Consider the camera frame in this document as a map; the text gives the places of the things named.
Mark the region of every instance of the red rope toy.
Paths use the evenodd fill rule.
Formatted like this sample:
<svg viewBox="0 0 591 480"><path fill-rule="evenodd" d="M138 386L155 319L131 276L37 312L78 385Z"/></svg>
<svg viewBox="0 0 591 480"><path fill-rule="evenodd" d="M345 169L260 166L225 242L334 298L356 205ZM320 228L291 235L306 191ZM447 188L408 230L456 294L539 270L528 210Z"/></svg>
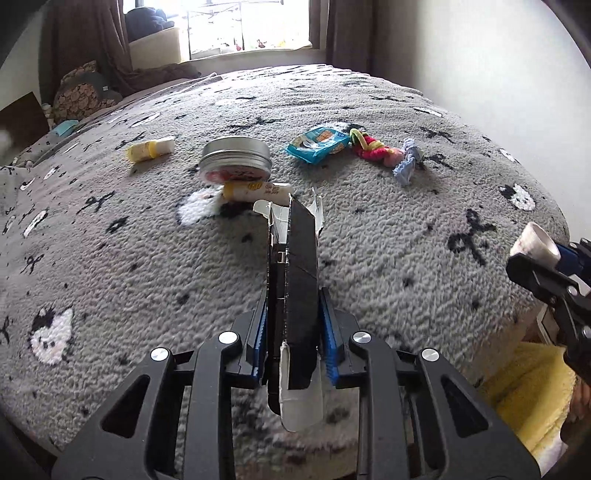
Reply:
<svg viewBox="0 0 591 480"><path fill-rule="evenodd" d="M404 152L399 148L390 148L380 140L361 133L356 128L349 132L353 144L353 151L359 158L367 161L383 161L387 167L395 167L404 160Z"/></svg>

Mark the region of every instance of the white wall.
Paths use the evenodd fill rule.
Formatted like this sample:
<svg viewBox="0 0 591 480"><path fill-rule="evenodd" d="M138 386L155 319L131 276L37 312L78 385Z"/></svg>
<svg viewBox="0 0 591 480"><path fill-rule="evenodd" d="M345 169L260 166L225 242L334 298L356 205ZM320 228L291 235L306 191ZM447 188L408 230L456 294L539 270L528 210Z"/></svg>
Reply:
<svg viewBox="0 0 591 480"><path fill-rule="evenodd" d="M44 8L32 17L0 67L0 110L23 95L39 94L39 43Z"/></svg>
<svg viewBox="0 0 591 480"><path fill-rule="evenodd" d="M591 236L591 69L541 0L381 0L375 74L506 148Z"/></svg>

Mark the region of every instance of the bed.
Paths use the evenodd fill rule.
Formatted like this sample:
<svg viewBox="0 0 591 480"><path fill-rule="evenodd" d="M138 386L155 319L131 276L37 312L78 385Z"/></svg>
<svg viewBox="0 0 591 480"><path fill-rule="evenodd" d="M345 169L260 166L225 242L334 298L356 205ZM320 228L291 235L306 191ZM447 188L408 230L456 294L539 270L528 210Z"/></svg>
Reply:
<svg viewBox="0 0 591 480"><path fill-rule="evenodd" d="M284 151L317 125L355 124L390 146L413 137L424 168L401 187L351 151L309 165ZM125 148L176 136L130 165ZM205 143L268 143L272 179L323 196L319 271L337 308L396 348L440 350L479 385L537 313L505 274L525 224L569 232L556 202L509 152L414 89L327 65L191 80L88 120L19 167L0 169L0 402L47 449L64 448L151 349L197 348L255 304L267 228L208 204ZM325 385L325 422L287 433L264 389L233 395L241 478L330 479L355 469L357 393ZM178 438L183 441L183 425Z"/></svg>

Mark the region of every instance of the silver screw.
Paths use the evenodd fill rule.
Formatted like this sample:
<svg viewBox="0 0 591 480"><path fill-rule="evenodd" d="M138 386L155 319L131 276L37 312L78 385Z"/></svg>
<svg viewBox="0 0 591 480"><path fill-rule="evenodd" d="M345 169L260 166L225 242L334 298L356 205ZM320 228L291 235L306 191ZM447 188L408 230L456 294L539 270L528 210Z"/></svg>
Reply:
<svg viewBox="0 0 591 480"><path fill-rule="evenodd" d="M353 334L353 340L357 343L369 343L371 341L371 335L368 332L355 332Z"/></svg>
<svg viewBox="0 0 591 480"><path fill-rule="evenodd" d="M437 350L433 350L432 348L425 348L425 350L422 351L421 356L427 362L436 362L439 360L439 352Z"/></svg>
<svg viewBox="0 0 591 480"><path fill-rule="evenodd" d="M150 353L150 357L152 357L152 360L154 360L155 362L161 362L162 360L166 360L168 358L168 350L160 346L152 350L152 353Z"/></svg>
<svg viewBox="0 0 591 480"><path fill-rule="evenodd" d="M223 332L220 333L220 336L217 337L217 339L224 345L230 345L231 343L234 343L236 340L238 340L238 334L230 331Z"/></svg>

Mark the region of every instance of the yellow lip balm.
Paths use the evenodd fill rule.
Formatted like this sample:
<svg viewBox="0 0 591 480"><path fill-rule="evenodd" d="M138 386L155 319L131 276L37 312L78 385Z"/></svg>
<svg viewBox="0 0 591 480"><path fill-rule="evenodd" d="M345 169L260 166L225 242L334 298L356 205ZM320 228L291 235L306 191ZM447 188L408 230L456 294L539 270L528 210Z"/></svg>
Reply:
<svg viewBox="0 0 591 480"><path fill-rule="evenodd" d="M222 195L230 202L254 203L267 200L284 207L290 204L290 194L294 193L289 183L270 183L267 181L230 181L223 185Z"/></svg>
<svg viewBox="0 0 591 480"><path fill-rule="evenodd" d="M151 160L161 155L174 152L174 137L159 138L132 145L127 149L127 159L131 163Z"/></svg>

